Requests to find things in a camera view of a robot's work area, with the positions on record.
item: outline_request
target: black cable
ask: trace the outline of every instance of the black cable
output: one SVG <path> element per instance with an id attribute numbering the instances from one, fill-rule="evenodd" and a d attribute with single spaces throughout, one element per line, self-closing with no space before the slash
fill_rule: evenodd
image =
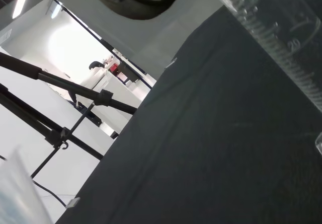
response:
<path id="1" fill-rule="evenodd" d="M 7 161 L 7 159 L 3 156 L 0 155 L 0 159 Z M 38 184 L 36 181 L 34 181 L 34 184 L 37 185 L 39 188 L 43 189 L 44 191 L 48 192 L 49 194 L 51 194 L 53 197 L 55 197 L 64 207 L 66 207 L 66 204 L 52 191 L 48 190 L 47 188 L 43 187 L 42 185 Z"/>

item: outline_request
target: fluorescent light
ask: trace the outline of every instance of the fluorescent light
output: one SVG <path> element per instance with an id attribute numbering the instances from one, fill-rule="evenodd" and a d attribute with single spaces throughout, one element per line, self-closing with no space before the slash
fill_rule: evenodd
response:
<path id="1" fill-rule="evenodd" d="M 56 8 L 55 8 L 54 12 L 53 12 L 53 13 L 52 13 L 52 15 L 51 15 L 51 18 L 52 18 L 52 19 L 56 18 L 60 10 L 61 10 L 61 5 L 59 5 L 59 4 L 58 4 L 58 5 L 56 6 Z"/>
<path id="2" fill-rule="evenodd" d="M 17 1 L 16 8 L 15 8 L 14 14 L 12 16 L 13 19 L 20 15 L 22 9 L 24 8 L 25 2 L 26 2 L 26 0 L 18 0 Z"/>

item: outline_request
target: glass beaker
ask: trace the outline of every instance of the glass beaker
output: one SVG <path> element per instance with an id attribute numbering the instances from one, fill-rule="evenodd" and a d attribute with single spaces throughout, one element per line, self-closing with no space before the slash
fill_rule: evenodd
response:
<path id="1" fill-rule="evenodd" d="M 304 0 L 222 1 L 322 112 L 321 21 L 306 2 Z M 322 153 L 322 146 L 317 147 Z"/>

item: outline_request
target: tripod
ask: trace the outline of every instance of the tripod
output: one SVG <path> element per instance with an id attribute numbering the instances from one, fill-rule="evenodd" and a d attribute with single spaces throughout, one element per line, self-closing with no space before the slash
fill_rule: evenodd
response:
<path id="1" fill-rule="evenodd" d="M 54 151 L 34 171 L 34 173 L 31 175 L 31 178 L 34 178 L 41 171 L 41 169 L 50 161 L 50 159 L 60 150 L 62 145 L 65 145 L 65 147 L 62 148 L 63 150 L 68 148 L 67 140 L 70 140 L 98 160 L 103 158 L 103 155 L 73 135 L 73 132 L 95 105 L 110 106 L 132 115 L 136 111 L 136 108 L 112 99 L 113 93 L 111 92 L 105 90 L 102 90 L 100 93 L 95 92 L 83 86 L 44 72 L 39 67 L 28 64 L 3 53 L 0 53 L 0 66 L 31 79 L 42 80 L 93 100 L 90 107 L 83 113 L 72 129 L 69 130 L 66 127 L 59 126 L 57 123 L 10 93 L 5 86 L 0 84 L 0 104 L 42 134 L 45 137 L 45 140 L 54 148 Z"/>

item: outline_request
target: black tablecloth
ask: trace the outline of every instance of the black tablecloth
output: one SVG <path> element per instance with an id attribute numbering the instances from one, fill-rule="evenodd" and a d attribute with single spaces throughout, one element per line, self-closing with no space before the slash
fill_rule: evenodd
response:
<path id="1" fill-rule="evenodd" d="M 176 58 L 57 223 L 320 223 L 321 113 L 224 8 Z"/>

